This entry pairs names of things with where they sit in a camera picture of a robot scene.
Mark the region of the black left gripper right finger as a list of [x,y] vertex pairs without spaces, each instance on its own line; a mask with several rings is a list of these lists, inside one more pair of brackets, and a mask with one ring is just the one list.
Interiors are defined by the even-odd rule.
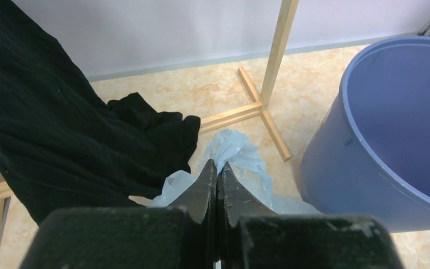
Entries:
[[223,268],[402,268],[387,230],[374,218],[280,215],[236,178],[217,178],[218,256]]

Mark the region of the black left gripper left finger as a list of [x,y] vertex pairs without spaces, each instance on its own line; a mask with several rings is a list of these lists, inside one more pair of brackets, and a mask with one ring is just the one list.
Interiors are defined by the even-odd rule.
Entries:
[[40,225],[21,268],[214,268],[217,169],[167,207],[68,208]]

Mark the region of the light blue plastic trash bag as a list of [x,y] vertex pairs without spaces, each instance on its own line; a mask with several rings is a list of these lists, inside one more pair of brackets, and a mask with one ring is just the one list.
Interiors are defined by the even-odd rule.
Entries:
[[[229,163],[237,180],[263,205],[280,215],[319,214],[314,206],[273,193],[273,180],[267,172],[265,161],[258,148],[249,142],[248,136],[235,130],[224,129],[214,135],[205,148],[199,163],[199,171],[212,159],[216,172]],[[166,207],[174,202],[195,181],[196,176],[178,170],[169,175],[163,184],[161,195],[155,197],[149,207]]]

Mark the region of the blue plastic trash bin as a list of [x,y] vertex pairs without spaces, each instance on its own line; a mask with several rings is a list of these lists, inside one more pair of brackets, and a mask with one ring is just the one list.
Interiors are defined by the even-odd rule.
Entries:
[[305,150],[300,184],[325,214],[430,230],[430,37],[379,41],[352,59]]

